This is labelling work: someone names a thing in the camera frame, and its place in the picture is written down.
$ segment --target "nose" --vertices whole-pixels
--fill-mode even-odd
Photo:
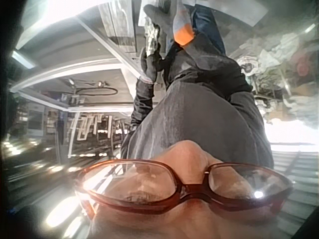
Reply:
[[[201,184],[205,169],[221,162],[189,140],[176,143],[153,160],[170,166],[183,184]]]

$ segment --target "gray shirt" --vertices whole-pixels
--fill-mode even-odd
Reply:
[[[234,93],[228,102],[203,85],[173,82],[132,135],[127,158],[150,159],[182,140],[196,142],[224,162],[273,167],[251,93]]]

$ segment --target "eyeglass lens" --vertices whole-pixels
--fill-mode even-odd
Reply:
[[[257,200],[288,187],[280,177],[246,165],[212,168],[209,186],[225,198]],[[91,170],[83,178],[83,187],[112,199],[145,203],[169,198],[177,185],[171,172],[161,165],[121,162]]]

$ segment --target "blue jeans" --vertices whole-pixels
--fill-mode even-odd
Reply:
[[[224,42],[220,36],[212,9],[202,5],[185,5],[191,14],[192,26],[199,32],[205,34],[211,43],[222,53],[226,54]],[[166,53],[173,44],[172,39],[166,40]]]

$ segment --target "cable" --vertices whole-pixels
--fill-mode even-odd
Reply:
[[[79,94],[80,91],[84,91],[84,90],[96,90],[96,89],[107,89],[107,90],[112,90],[114,91],[113,93],[110,94]],[[81,96],[113,96],[116,95],[119,91],[115,88],[111,88],[111,87],[93,87],[93,88],[80,88],[78,89],[75,94],[77,95],[81,95]]]

